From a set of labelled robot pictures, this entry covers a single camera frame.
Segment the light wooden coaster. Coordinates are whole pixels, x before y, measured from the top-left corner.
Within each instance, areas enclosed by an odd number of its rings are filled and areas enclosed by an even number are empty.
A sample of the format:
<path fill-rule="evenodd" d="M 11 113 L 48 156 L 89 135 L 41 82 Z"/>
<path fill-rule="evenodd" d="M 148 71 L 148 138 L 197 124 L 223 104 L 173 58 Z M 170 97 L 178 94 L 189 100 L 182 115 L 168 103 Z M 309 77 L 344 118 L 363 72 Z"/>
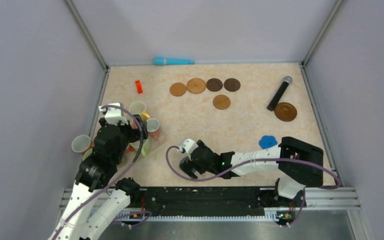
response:
<path fill-rule="evenodd" d="M 184 83 L 176 82 L 172 84 L 169 88 L 169 92 L 172 96 L 175 97 L 181 97 L 183 96 L 187 91 L 187 87 Z"/>
<path fill-rule="evenodd" d="M 226 110 L 230 107 L 231 100 L 228 96 L 219 94 L 214 97 L 212 104 L 218 110 Z"/>

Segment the blue flower coaster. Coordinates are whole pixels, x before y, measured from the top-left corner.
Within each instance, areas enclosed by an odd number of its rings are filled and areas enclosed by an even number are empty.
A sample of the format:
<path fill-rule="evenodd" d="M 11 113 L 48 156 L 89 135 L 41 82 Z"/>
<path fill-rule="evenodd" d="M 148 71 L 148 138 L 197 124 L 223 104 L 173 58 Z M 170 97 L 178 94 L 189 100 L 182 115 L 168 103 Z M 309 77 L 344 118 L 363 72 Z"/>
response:
<path fill-rule="evenodd" d="M 264 150 L 272 148 L 278 144 L 276 138 L 273 135 L 263 135 L 258 142 L 258 145 Z"/>

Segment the woven rattan coaster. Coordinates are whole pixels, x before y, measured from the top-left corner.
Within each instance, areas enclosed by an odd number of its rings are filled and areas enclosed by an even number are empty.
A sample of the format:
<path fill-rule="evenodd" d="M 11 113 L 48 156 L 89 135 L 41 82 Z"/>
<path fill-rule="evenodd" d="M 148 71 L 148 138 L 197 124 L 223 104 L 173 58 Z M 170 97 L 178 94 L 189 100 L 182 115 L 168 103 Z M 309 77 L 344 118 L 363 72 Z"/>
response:
<path fill-rule="evenodd" d="M 192 78 L 186 83 L 186 90 L 192 94 L 201 94 L 206 89 L 206 82 L 201 78 Z"/>

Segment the dark wooden coaster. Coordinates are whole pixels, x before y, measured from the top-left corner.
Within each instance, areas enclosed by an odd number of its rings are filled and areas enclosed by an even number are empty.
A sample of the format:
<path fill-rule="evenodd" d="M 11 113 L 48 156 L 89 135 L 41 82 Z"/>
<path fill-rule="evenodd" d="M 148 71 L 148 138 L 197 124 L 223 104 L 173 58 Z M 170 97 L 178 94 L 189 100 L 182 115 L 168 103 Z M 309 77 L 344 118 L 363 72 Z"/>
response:
<path fill-rule="evenodd" d="M 241 82 L 236 78 L 228 78 L 224 81 L 223 86 L 229 92 L 236 92 L 241 88 Z"/>
<path fill-rule="evenodd" d="M 218 78 L 211 78 L 206 82 L 206 88 L 211 92 L 218 92 L 223 86 L 223 82 Z"/>

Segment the brown grooved coaster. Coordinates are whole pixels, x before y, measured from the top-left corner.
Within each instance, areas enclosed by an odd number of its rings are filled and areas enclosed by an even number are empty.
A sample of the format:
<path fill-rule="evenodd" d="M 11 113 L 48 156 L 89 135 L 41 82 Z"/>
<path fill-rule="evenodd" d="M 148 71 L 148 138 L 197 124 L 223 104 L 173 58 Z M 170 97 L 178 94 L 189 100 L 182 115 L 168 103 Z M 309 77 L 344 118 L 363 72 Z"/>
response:
<path fill-rule="evenodd" d="M 281 121 L 291 122 L 297 117 L 298 111 L 291 103 L 280 102 L 276 105 L 274 114 Z"/>

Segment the black microphone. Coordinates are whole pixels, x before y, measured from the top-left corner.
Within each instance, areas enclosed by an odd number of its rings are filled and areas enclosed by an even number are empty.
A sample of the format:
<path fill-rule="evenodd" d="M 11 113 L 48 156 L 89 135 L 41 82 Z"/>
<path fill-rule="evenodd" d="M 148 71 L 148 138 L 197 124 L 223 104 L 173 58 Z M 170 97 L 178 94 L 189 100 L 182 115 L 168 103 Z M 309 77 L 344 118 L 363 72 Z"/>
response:
<path fill-rule="evenodd" d="M 291 76 L 285 76 L 282 79 L 281 84 L 280 84 L 278 90 L 276 91 L 276 93 L 274 94 L 274 96 L 271 99 L 270 103 L 266 107 L 267 110 L 269 110 L 271 112 L 275 110 L 275 108 L 276 108 L 277 104 L 279 103 L 281 97 L 285 93 L 285 91 L 288 88 L 288 86 L 292 84 L 292 82 L 293 82 L 293 79 L 292 79 Z"/>

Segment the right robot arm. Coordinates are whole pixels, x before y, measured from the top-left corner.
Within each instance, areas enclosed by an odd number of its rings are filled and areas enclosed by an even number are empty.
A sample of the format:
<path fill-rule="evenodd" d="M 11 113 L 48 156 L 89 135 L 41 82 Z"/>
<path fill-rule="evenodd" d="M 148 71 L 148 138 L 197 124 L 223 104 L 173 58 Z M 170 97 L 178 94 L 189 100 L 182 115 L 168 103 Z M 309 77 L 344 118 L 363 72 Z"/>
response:
<path fill-rule="evenodd" d="M 323 150 L 291 136 L 266 149 L 220 154 L 201 140 L 185 138 L 179 152 L 186 155 L 179 168 L 193 180 L 198 179 L 197 173 L 229 180 L 251 173 L 281 171 L 283 176 L 276 180 L 273 192 L 273 200 L 279 206 L 287 206 L 306 187 L 324 184 Z"/>

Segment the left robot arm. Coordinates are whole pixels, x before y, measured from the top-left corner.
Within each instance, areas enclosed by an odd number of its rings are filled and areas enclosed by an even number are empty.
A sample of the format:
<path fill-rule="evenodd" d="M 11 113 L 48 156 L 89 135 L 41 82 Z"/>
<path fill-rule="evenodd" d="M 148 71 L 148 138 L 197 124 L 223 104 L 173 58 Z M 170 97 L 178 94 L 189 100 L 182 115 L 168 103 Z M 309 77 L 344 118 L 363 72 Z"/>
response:
<path fill-rule="evenodd" d="M 51 240 L 97 240 L 126 208 L 140 202 L 139 185 L 131 179 L 112 178 L 126 149 L 148 139 L 146 122 L 138 114 L 105 115 L 93 147 L 85 152 L 75 177 L 72 193 Z"/>

